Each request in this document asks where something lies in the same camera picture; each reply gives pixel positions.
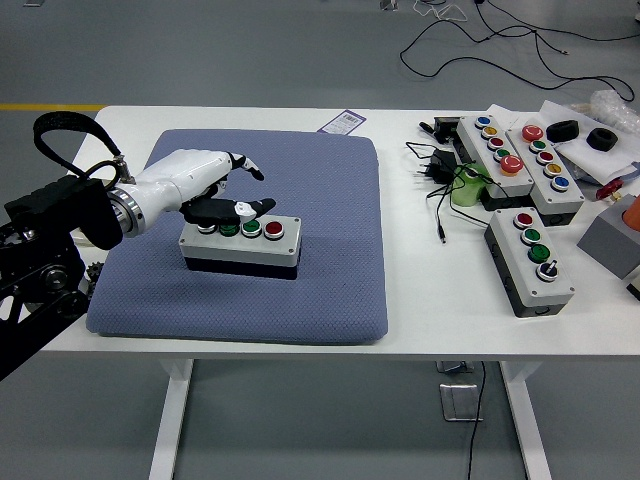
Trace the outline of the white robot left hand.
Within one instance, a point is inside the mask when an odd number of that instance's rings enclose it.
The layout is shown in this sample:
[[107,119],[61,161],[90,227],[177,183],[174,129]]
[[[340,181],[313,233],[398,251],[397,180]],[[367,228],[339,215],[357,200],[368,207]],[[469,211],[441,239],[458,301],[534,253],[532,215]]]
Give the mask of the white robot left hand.
[[264,175],[248,157],[223,151],[179,149],[145,169],[126,188],[150,228],[163,212],[180,212],[185,221],[209,227],[240,225],[273,209],[276,201],[222,199],[229,174],[237,169],[262,181]]

